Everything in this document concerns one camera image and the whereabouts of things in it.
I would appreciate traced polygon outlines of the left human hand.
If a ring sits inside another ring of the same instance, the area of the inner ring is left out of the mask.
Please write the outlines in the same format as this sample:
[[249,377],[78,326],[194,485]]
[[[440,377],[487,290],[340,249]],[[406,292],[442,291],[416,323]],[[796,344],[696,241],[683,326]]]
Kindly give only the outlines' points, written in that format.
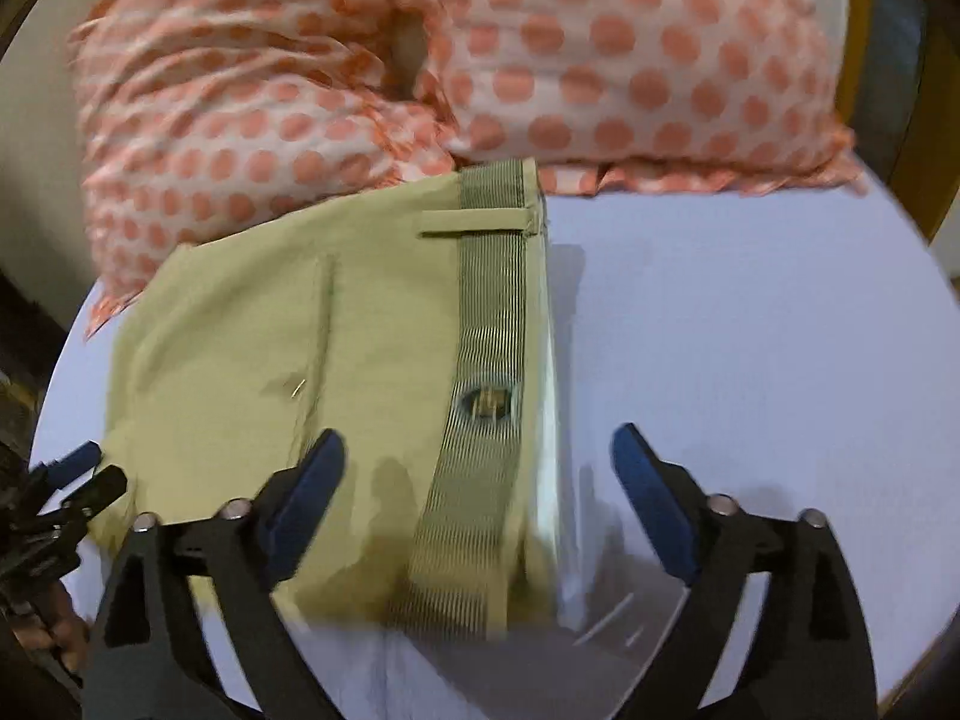
[[55,650],[65,670],[78,674],[88,658],[88,623],[76,612],[62,582],[50,585],[44,603],[41,614],[17,617],[11,630],[26,650]]

